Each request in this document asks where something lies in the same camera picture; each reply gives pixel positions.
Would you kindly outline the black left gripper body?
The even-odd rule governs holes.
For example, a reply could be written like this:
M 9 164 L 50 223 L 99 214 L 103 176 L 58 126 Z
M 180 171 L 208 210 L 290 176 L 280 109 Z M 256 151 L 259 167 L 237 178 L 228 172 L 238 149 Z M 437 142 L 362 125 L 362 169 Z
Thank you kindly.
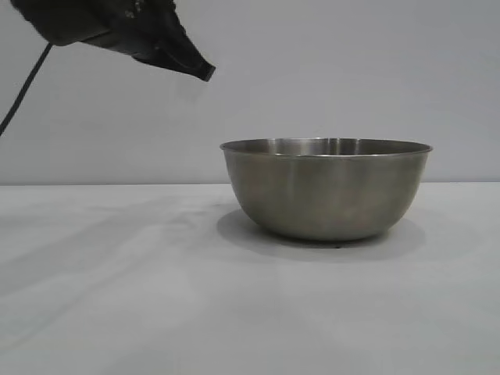
M 166 29 L 172 1 L 12 1 L 50 44 L 76 43 L 147 59 Z

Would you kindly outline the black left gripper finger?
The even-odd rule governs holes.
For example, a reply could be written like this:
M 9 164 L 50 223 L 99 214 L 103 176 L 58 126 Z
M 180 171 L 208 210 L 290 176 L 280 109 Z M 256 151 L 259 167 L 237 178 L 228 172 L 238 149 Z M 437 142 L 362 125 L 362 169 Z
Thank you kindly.
M 134 57 L 134 59 L 146 65 L 186 74 L 202 81 L 210 80 L 210 63 L 197 51 L 179 54 L 156 49 L 147 57 Z
M 156 7 L 159 28 L 159 40 L 156 44 L 157 49 L 172 51 L 179 54 L 194 53 L 195 51 L 199 52 L 191 42 L 186 30 L 180 22 L 176 13 L 175 3 L 157 2 Z M 215 70 L 216 67 L 210 63 L 210 77 Z

